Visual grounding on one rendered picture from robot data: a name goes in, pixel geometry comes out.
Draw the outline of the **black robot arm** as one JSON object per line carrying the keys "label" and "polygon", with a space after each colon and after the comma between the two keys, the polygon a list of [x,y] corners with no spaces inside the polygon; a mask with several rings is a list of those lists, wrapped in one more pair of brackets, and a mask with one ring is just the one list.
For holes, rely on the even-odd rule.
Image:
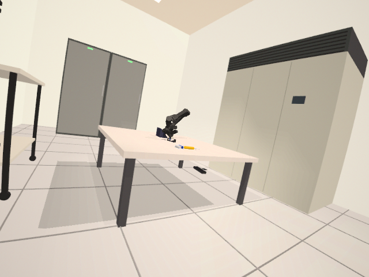
{"label": "black robot arm", "polygon": [[[184,117],[187,117],[188,115],[190,115],[190,112],[188,109],[183,109],[181,112],[174,114],[174,115],[170,115],[166,117],[166,125],[167,124],[172,124],[172,126],[169,126],[169,129],[177,129],[177,126],[175,126],[181,119],[183,119]],[[172,123],[171,123],[172,121]]]}

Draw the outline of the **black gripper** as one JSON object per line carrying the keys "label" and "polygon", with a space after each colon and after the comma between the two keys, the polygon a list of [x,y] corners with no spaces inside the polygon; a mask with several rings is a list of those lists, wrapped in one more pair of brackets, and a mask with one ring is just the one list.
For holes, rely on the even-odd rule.
{"label": "black gripper", "polygon": [[173,130],[173,129],[169,129],[169,126],[172,126],[172,124],[167,124],[166,125],[166,128],[162,129],[162,132],[165,132],[166,131],[166,134],[168,135],[168,137],[171,139],[171,137],[174,136],[175,133],[178,133],[177,130]]}

